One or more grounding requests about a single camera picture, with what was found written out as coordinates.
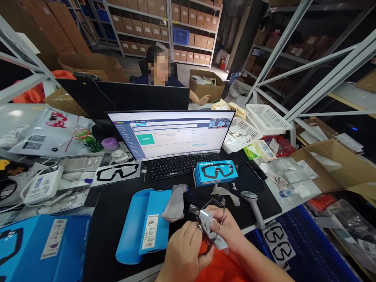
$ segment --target person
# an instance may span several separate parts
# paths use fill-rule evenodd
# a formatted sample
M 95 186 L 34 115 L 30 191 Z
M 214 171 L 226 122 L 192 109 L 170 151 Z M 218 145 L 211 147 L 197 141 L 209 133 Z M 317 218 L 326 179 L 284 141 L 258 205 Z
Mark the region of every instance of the person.
M 222 208 L 208 206 L 207 210 L 217 220 L 222 217 Z M 219 223 L 213 222 L 210 228 L 218 230 Z M 200 249 L 205 251 L 203 248 L 206 248 L 202 232 L 197 222 L 187 221 L 171 236 L 163 267 L 155 282 L 294 281 L 245 238 L 228 209 L 223 214 L 219 235 L 227 243 L 229 254 L 226 256 L 224 251 L 213 246 L 206 255 L 200 255 Z
M 146 53 L 146 61 L 149 67 L 149 74 L 134 78 L 132 83 L 185 87 L 179 80 L 171 76 L 172 68 L 166 51 L 156 46 L 150 46 Z M 191 90 L 189 98 L 199 106 L 203 106 L 209 101 L 211 95 L 205 95 L 200 99 Z

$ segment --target plastic basket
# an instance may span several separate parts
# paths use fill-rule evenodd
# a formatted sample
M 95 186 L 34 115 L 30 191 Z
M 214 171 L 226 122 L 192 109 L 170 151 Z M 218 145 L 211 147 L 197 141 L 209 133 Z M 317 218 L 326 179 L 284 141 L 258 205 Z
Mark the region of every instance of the plastic basket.
M 271 137 L 263 137 L 261 138 L 261 140 L 264 140 L 267 143 L 268 141 L 272 141 L 273 138 L 282 147 L 282 150 L 278 151 L 278 153 L 276 154 L 276 157 L 287 157 L 296 151 L 296 149 L 290 144 L 288 140 L 284 139 L 282 136 L 279 136 L 279 135 L 271 136 Z
M 292 125 L 269 105 L 246 104 L 246 109 L 248 118 L 264 135 L 283 134 L 286 130 L 293 129 Z
M 235 144 L 231 144 L 231 145 L 228 145 L 226 143 L 226 141 L 224 141 L 222 148 L 228 154 L 240 151 L 244 147 L 247 147 L 248 145 L 250 145 L 252 142 L 259 140 L 260 138 L 263 137 L 262 133 L 259 130 L 254 128 L 252 125 L 250 125 L 248 122 L 246 122 L 244 119 L 242 119 L 240 117 L 234 117 L 230 127 L 233 126 L 233 125 L 238 125 L 241 129 L 244 129 L 246 131 L 246 133 L 249 136 L 251 136 L 251 140 L 248 143 L 235 143 Z
M 174 43 L 189 45 L 189 30 L 174 27 Z

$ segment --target qr code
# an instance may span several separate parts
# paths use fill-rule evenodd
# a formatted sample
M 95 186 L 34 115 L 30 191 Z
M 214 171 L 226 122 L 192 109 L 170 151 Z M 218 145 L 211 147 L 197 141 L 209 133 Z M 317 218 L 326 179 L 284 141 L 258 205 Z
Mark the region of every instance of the qr code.
M 43 135 L 33 135 L 28 140 L 30 141 L 37 141 L 37 142 L 44 142 L 44 139 L 46 139 Z
M 40 150 L 42 144 L 39 143 L 32 143 L 32 142 L 25 142 L 25 145 L 22 149 L 31 149 L 31 150 Z

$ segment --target black desk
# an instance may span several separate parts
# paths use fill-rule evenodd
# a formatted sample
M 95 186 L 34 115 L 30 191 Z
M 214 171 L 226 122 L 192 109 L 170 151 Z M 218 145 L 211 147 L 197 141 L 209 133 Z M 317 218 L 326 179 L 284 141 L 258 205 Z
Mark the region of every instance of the black desk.
M 221 184 L 220 186 L 228 189 L 234 195 L 239 196 L 240 192 L 244 190 L 260 191 L 261 186 L 264 185 L 263 191 L 256 192 L 262 217 L 267 219 L 281 213 L 282 209 L 270 192 L 268 186 L 262 183 L 247 166 L 247 158 L 243 150 L 231 155 L 221 152 L 221 159 L 234 158 L 238 161 L 240 166 L 239 177 L 235 180 L 237 190 L 232 189 L 232 183 L 230 183 L 231 189 L 228 183 Z M 154 188 L 156 190 L 165 190 L 167 187 L 174 184 L 187 184 L 189 192 L 195 195 L 190 197 L 192 202 L 208 202 L 211 198 L 220 199 L 219 197 L 210 195 L 213 186 L 195 188 L 191 174 L 171 177 L 151 183 L 144 182 L 143 178 L 139 177 L 102 186 L 97 201 L 95 190 L 90 191 L 87 201 L 96 203 L 96 207 L 90 224 L 83 277 L 84 282 L 117 282 L 163 263 L 165 251 L 147 254 L 140 264 L 132 266 L 119 263 L 115 258 L 115 253 L 132 196 L 143 189 Z M 240 206 L 235 207 L 230 197 L 226 196 L 226 207 L 234 216 L 239 227 L 244 229 L 254 225 L 256 220 L 251 206 L 242 199 L 240 199 L 240 202 Z M 195 221 L 195 216 L 190 213 L 185 213 L 183 220 L 170 224 L 169 236 L 178 230 L 186 220 Z

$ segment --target white basket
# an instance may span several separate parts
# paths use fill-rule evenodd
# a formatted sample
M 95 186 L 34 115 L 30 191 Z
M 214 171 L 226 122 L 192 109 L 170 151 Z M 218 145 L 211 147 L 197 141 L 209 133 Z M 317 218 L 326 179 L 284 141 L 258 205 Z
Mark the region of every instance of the white basket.
M 259 140 L 260 138 L 263 137 L 263 134 L 259 130 L 257 130 L 256 128 L 254 128 L 252 125 L 250 125 L 248 122 L 246 122 L 244 119 L 242 119 L 240 117 L 234 117 L 234 119 L 232 120 L 232 123 L 230 125 L 230 128 L 233 125 L 238 125 L 241 129 L 244 129 L 246 131 L 246 133 L 249 136 L 251 136 L 251 141 L 248 142 L 248 143 L 246 143 L 246 142 L 244 142 L 244 143 L 238 143 L 238 142 L 236 142 L 234 144 L 228 145 L 226 143 L 226 139 L 225 139 L 225 141 L 223 142 L 222 148 L 228 154 L 235 153 L 235 152 L 243 149 L 244 147 L 247 147 L 252 142 L 254 142 L 256 140 Z
M 283 134 L 286 130 L 293 129 L 283 117 L 271 106 L 259 104 L 246 104 L 248 118 L 256 125 L 264 135 Z

